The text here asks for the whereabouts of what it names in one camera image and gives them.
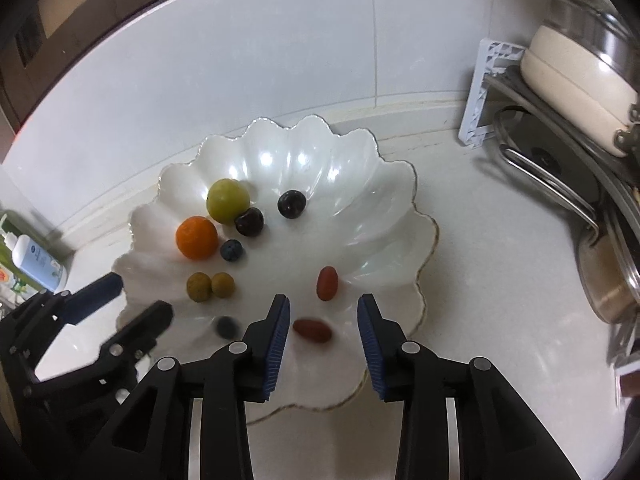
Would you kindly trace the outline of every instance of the orange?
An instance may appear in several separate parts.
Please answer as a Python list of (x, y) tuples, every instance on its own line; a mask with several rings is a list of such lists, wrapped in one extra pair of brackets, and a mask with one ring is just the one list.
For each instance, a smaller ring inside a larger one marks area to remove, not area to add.
[(204, 216), (191, 216), (175, 231), (175, 244), (190, 260), (206, 260), (218, 248), (218, 231)]

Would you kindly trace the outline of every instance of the scalloped plate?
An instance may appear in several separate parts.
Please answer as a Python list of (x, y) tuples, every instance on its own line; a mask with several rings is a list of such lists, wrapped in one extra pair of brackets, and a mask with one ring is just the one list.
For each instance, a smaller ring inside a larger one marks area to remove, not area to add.
[[(189, 216), (207, 216), (206, 197), (220, 178), (241, 180), (252, 205), (264, 214), (257, 238), (216, 224), (222, 239), (237, 238), (246, 250), (233, 263), (216, 253), (204, 262), (185, 259), (175, 246), (175, 230)], [(318, 116), (292, 128), (255, 120), (242, 136), (209, 137), (196, 159), (162, 170), (158, 196), (130, 217), (132, 246), (116, 260), (127, 306), (118, 326), (155, 300), (174, 306), (174, 322), (159, 338), (152, 359), (172, 355), (181, 362), (203, 359), (224, 346), (212, 328), (217, 316), (233, 316), (244, 329), (268, 311), (275, 294), (286, 294), (292, 321), (319, 317), (334, 337), (318, 345), (289, 331), (276, 390), (265, 404), (247, 404), (256, 421), (287, 406), (325, 410), (339, 406), (359, 389), (366, 362), (356, 323), (358, 298), (372, 292), (383, 316), (411, 333), (426, 306), (417, 275), (438, 240), (434, 220), (414, 205), (416, 174), (405, 161), (385, 162), (368, 130), (332, 133)], [(283, 218), (281, 193), (298, 189), (307, 197), (302, 216)], [(329, 302), (316, 296), (320, 269), (334, 266), (338, 294)], [(193, 303), (187, 277), (201, 270), (225, 271), (236, 280), (227, 300)]]

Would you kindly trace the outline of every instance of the marble countertop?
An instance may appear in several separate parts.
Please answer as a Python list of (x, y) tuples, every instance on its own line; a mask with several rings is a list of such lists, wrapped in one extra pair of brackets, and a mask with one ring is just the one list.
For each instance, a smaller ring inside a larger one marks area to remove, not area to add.
[[(455, 135), (446, 130), (380, 142), (387, 160), (415, 166), (417, 208), (440, 226), (440, 243), (420, 276), (428, 314), (414, 339), (444, 358), (489, 358), (580, 477), (600, 480), (619, 457), (624, 411), (616, 406), (606, 361), (609, 326), (591, 311), (578, 277), (577, 221), (505, 175), (495, 164), (494, 142), (472, 150)], [(75, 292), (108, 272), (129, 243), (123, 226), (80, 249), (68, 288)], [(40, 378), (95, 359), (123, 307), (120, 296), (78, 326), (66, 326), (40, 363)], [(380, 402), (369, 384), (330, 412), (280, 412), (248, 430), (254, 476), (391, 479), (401, 415), (401, 404)], [(195, 474), (196, 449), (192, 455)], [(457, 457), (450, 462), (456, 478)]]

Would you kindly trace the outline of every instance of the wall tile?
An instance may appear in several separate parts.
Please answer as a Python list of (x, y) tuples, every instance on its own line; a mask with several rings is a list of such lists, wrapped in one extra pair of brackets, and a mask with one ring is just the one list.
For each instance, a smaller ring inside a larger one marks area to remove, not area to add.
[(468, 89), (491, 0), (374, 0), (378, 95)]
[(171, 0), (71, 69), (4, 168), (53, 225), (206, 135), (374, 96), (372, 0)]

